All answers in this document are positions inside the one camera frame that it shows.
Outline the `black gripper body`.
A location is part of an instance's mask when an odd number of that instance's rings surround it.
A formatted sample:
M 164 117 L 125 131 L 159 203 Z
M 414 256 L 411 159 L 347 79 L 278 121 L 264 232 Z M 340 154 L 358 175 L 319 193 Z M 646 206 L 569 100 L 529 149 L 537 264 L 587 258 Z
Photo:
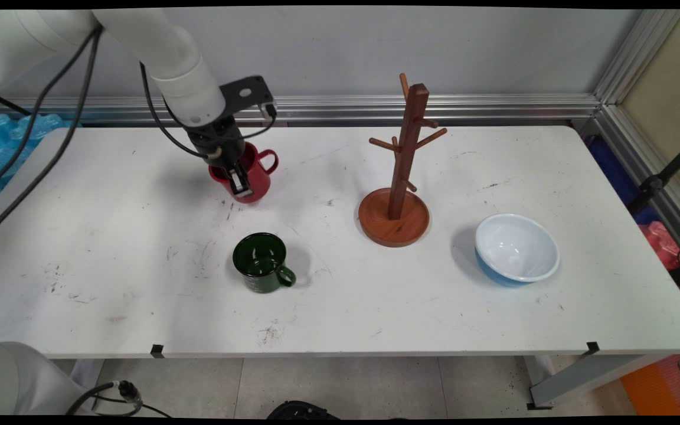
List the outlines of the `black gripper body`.
M 234 116 L 226 115 L 197 128 L 187 128 L 196 150 L 205 156 L 208 166 L 231 171 L 238 167 L 245 151 L 245 141 Z

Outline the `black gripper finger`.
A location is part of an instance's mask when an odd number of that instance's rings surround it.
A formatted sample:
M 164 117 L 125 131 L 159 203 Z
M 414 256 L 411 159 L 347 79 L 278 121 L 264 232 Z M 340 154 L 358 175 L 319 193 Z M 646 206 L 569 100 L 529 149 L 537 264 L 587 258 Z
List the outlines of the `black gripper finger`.
M 242 166 L 233 166 L 229 169 L 229 183 L 235 198 L 248 197 L 253 194 L 248 172 Z

